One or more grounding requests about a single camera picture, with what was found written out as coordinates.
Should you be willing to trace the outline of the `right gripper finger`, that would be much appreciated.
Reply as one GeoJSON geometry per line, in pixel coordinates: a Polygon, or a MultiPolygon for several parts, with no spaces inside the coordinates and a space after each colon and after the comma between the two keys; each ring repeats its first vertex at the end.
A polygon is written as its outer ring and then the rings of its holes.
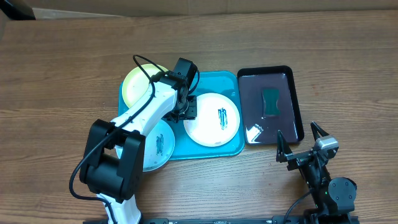
{"type": "Polygon", "coordinates": [[[316,141],[317,139],[319,139],[320,137],[325,137],[328,136],[329,134],[324,131],[316,122],[312,121],[310,124],[311,130],[312,130],[312,134],[313,134],[313,138],[316,141]]]}
{"type": "Polygon", "coordinates": [[[289,162],[292,160],[293,152],[289,147],[289,144],[285,140],[282,131],[277,131],[277,154],[276,154],[276,161],[283,163],[289,162]]]}

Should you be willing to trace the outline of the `white plate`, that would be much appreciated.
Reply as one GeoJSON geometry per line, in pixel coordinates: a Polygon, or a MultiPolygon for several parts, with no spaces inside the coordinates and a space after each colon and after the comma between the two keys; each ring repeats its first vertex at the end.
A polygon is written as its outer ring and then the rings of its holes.
{"type": "Polygon", "coordinates": [[[205,147],[218,147],[235,137],[240,126],[237,106],[226,96],[205,93],[197,97],[197,117],[183,122],[189,137],[205,147]]]}

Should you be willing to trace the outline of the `green scrubbing sponge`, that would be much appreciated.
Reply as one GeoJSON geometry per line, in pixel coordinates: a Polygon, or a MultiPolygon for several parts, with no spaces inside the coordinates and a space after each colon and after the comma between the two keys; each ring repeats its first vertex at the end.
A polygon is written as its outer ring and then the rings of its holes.
{"type": "Polygon", "coordinates": [[[278,116],[280,111],[278,108],[279,90],[276,88],[267,88],[262,91],[264,102],[264,117],[278,116]]]}

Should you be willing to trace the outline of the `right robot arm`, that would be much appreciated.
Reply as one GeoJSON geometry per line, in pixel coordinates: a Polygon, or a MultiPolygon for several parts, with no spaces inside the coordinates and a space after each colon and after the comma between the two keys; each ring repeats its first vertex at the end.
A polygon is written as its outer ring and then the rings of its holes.
{"type": "Polygon", "coordinates": [[[339,143],[316,122],[310,124],[315,140],[307,152],[294,154],[282,131],[277,132],[276,161],[287,163],[287,170],[299,170],[308,192],[297,199],[285,213],[282,223],[358,223],[352,217],[357,185],[346,177],[331,178],[326,165],[336,156],[339,143]],[[307,196],[311,196],[314,209],[306,209],[299,217],[290,217],[292,210],[307,196]]]}

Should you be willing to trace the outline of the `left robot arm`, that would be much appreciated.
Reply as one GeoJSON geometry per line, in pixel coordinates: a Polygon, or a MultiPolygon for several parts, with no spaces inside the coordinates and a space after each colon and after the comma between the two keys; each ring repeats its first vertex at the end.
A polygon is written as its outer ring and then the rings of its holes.
{"type": "Polygon", "coordinates": [[[172,71],[145,74],[149,87],[124,114],[96,120],[89,131],[83,159],[69,181],[77,199],[100,201],[105,223],[143,223],[135,193],[142,180],[147,135],[163,118],[174,123],[197,117],[196,86],[200,77],[190,60],[178,59],[172,71]]]}

